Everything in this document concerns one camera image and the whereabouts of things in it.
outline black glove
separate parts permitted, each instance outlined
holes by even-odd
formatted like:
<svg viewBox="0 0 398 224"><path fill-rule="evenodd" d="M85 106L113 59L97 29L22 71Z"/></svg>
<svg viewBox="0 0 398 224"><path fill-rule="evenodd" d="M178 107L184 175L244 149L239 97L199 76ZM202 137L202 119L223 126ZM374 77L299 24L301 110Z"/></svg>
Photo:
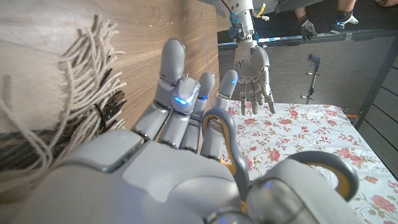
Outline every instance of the black glove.
<svg viewBox="0 0 398 224"><path fill-rule="evenodd" d="M311 38L317 38L318 34L315 32L315 28L309 20L304 21L303 23L300 24L301 28L301 34L303 36L303 40L306 41L306 39L311 40Z"/></svg>

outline cable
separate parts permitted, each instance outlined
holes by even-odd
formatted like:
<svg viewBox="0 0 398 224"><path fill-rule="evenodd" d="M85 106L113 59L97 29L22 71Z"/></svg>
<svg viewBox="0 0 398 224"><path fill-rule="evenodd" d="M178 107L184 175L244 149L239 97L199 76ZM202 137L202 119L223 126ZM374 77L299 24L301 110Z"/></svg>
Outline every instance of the cable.
<svg viewBox="0 0 398 224"><path fill-rule="evenodd" d="M260 17L260 15L264 12L264 9L266 8L266 4L262 3L262 7L261 7L261 11L260 13L257 15L257 18Z"/></svg>
<svg viewBox="0 0 398 224"><path fill-rule="evenodd" d="M225 4L224 0L221 1L223 2L224 6L228 9L229 13L231 13L232 12L231 9Z"/></svg>

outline metal frame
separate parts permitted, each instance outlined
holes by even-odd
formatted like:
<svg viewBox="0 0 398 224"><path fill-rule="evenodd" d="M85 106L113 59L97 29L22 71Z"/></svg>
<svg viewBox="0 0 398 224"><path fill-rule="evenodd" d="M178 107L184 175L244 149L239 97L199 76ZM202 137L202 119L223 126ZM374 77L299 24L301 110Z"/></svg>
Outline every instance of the metal frame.
<svg viewBox="0 0 398 224"><path fill-rule="evenodd" d="M283 37L282 40L271 42L260 42L259 45L268 47L284 45L314 44L322 42L344 41L344 40L368 40L376 37L398 36L398 30L358 30L354 32L342 32L340 34L319 34L318 38L311 41L303 41L301 36ZM218 50L234 50L237 46L235 42L218 44Z"/></svg>

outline bed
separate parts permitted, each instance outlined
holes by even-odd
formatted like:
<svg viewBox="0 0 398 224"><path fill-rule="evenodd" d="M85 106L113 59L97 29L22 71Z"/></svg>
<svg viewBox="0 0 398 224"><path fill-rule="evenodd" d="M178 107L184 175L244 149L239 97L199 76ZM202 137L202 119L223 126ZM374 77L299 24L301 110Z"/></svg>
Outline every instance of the bed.
<svg viewBox="0 0 398 224"><path fill-rule="evenodd" d="M264 175L281 160L300 151L325 151L348 161L359 176L358 194L350 205L363 223L398 223L398 181L366 144L341 108L331 105L276 104L241 114L240 101L232 101L229 113L236 123L239 149L249 165L250 179ZM223 159L228 154L223 151ZM316 168L332 185L334 174Z"/></svg>

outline metal stand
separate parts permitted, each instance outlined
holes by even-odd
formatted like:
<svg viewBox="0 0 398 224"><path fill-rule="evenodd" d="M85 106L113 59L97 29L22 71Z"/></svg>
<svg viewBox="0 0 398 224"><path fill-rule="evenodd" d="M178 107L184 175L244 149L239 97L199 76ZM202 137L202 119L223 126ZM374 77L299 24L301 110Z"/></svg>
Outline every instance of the metal stand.
<svg viewBox="0 0 398 224"><path fill-rule="evenodd" d="M314 68L314 71L313 71L313 72L307 72L307 73L306 73L307 75L313 75L313 77L312 77L312 82L311 82L311 87L310 87L310 91L308 92L308 95L307 95L307 96L301 95L300 97L301 97L301 99L307 99L307 104L309 105L309 104L311 103L311 100L313 100L312 95L313 95L313 93L314 93L313 87L314 87L314 85L315 85L315 79L316 79L317 75L320 75L320 74L318 73L318 69L319 69L319 64L320 64L321 59L318 58L318 57L316 57L316 56L314 56L314 55L310 55L308 58L309 58L311 61L315 62L315 63L313 64L313 65L315 66L315 68Z"/></svg>

